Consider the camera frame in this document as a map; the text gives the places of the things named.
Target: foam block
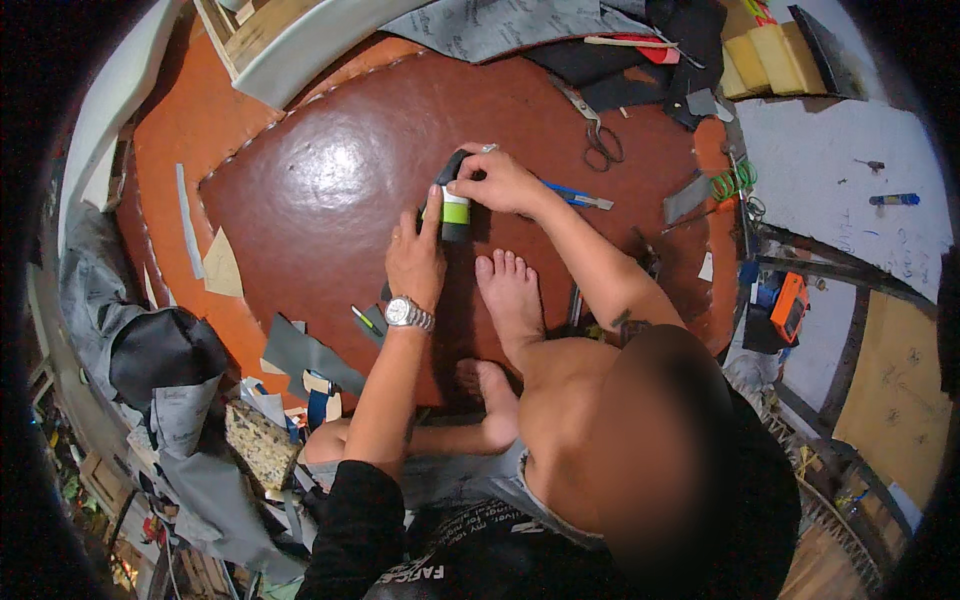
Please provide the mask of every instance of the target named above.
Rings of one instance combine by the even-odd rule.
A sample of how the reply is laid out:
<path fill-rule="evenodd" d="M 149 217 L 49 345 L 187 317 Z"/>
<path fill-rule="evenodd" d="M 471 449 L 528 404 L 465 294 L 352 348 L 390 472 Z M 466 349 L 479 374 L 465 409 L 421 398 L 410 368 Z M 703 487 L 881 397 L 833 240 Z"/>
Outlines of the foam block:
<path fill-rule="evenodd" d="M 786 50 L 786 40 L 780 25 L 764 25 L 747 33 L 754 44 L 756 55 L 770 81 L 770 88 L 780 96 L 804 93 L 804 84 Z"/>
<path fill-rule="evenodd" d="M 736 71 L 744 86 L 753 93 L 766 91 L 770 88 L 767 72 L 763 70 L 760 58 L 756 55 L 756 48 L 748 36 L 739 36 L 728 39 L 724 47 L 730 53 Z"/>
<path fill-rule="evenodd" d="M 800 82 L 804 86 L 804 93 L 826 94 L 827 88 L 820 77 L 820 69 L 817 68 L 817 62 L 813 59 L 810 46 L 806 43 L 804 35 L 800 33 L 797 22 L 782 23 L 780 28 L 783 30 L 783 39 L 786 41 L 786 52 L 797 70 L 797 76 L 800 77 Z"/>
<path fill-rule="evenodd" d="M 729 100 L 750 95 L 750 90 L 743 84 L 726 46 L 723 46 L 723 76 L 720 78 L 720 86 L 723 87 L 723 95 Z"/>

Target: wristwatch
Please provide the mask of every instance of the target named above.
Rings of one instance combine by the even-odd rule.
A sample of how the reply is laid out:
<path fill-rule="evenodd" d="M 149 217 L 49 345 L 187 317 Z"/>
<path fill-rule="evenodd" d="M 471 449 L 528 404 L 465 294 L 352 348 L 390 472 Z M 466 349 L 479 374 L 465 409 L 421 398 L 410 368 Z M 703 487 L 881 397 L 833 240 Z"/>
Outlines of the wristwatch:
<path fill-rule="evenodd" d="M 415 325 L 428 333 L 433 331 L 436 320 L 433 315 L 417 306 L 417 303 L 406 296 L 397 296 L 387 303 L 387 310 L 383 314 L 387 325 L 407 327 Z"/>

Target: hand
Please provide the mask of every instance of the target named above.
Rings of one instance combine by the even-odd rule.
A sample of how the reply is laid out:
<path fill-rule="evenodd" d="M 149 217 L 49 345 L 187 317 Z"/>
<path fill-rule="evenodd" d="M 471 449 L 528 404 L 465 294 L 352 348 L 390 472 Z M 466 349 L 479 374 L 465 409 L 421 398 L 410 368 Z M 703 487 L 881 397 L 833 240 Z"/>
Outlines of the hand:
<path fill-rule="evenodd" d="M 427 195 L 423 226 L 417 234 L 417 217 L 413 211 L 400 215 L 387 249 L 387 280 L 394 296 L 407 296 L 417 306 L 436 313 L 437 300 L 444 287 L 446 260 L 437 245 L 437 227 L 444 195 L 439 185 L 431 185 Z"/>
<path fill-rule="evenodd" d="M 476 143 L 461 148 L 474 154 L 464 158 L 457 179 L 446 185 L 451 194 L 473 199 L 496 212 L 513 212 L 534 219 L 545 205 L 562 202 L 512 156 L 497 150 L 481 154 L 483 145 Z M 471 180 L 477 171 L 485 171 L 486 178 Z"/>

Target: foot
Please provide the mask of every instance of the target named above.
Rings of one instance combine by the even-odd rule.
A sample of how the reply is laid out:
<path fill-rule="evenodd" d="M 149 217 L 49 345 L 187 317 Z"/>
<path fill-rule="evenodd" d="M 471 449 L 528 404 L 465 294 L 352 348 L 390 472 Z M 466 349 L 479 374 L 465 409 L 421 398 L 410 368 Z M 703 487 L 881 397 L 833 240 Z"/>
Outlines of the foot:
<path fill-rule="evenodd" d="M 507 375 L 496 363 L 465 358 L 457 363 L 457 382 L 471 395 L 483 398 L 487 415 L 480 427 L 485 449 L 495 453 L 509 448 L 519 433 L 517 415 L 520 404 L 510 388 Z"/>
<path fill-rule="evenodd" d="M 493 317 L 493 328 L 507 359 L 519 367 L 523 347 L 543 340 L 543 309 L 537 272 L 513 252 L 496 249 L 492 260 L 478 256 L 477 284 Z"/>

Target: blue utility knife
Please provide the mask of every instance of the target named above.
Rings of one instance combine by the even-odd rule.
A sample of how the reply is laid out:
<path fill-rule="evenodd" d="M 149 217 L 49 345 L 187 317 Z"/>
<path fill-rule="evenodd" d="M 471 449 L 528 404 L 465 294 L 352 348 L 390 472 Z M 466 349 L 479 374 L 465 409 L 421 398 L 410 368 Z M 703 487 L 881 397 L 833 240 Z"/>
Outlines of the blue utility knife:
<path fill-rule="evenodd" d="M 567 204 L 573 204 L 574 206 L 596 206 L 597 208 L 601 208 L 603 210 L 610 210 L 613 208 L 613 203 L 609 200 L 595 198 L 590 196 L 587 192 L 570 189 L 569 187 L 557 185 L 556 183 L 551 183 L 549 181 L 540 181 L 543 182 L 543 185 L 546 185 L 556 192 L 556 194 L 563 198 Z"/>

